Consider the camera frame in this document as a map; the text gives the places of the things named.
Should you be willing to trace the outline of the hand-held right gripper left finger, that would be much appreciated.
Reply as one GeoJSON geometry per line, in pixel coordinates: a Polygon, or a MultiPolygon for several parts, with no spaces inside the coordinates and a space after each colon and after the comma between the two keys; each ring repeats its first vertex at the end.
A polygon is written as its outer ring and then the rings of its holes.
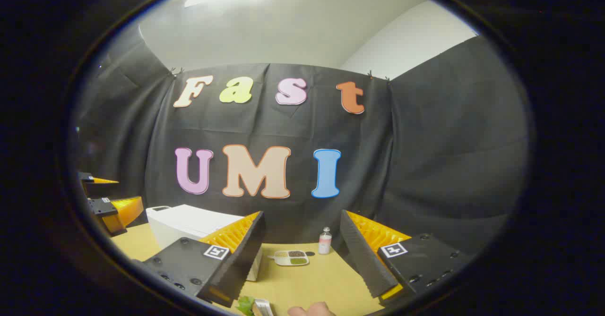
{"type": "Polygon", "coordinates": [[[143,261],[142,269],[192,298],[231,307],[265,235],[265,215],[257,211],[203,238],[180,237],[143,261]]]}

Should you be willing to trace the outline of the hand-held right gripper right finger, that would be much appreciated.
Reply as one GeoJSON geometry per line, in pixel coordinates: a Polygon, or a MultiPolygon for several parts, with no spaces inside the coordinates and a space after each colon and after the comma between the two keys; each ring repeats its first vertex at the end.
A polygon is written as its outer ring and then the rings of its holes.
{"type": "Polygon", "coordinates": [[[347,210],[341,212],[340,234],[370,295],[383,307],[412,301],[472,260],[431,234],[407,236],[347,210]]]}

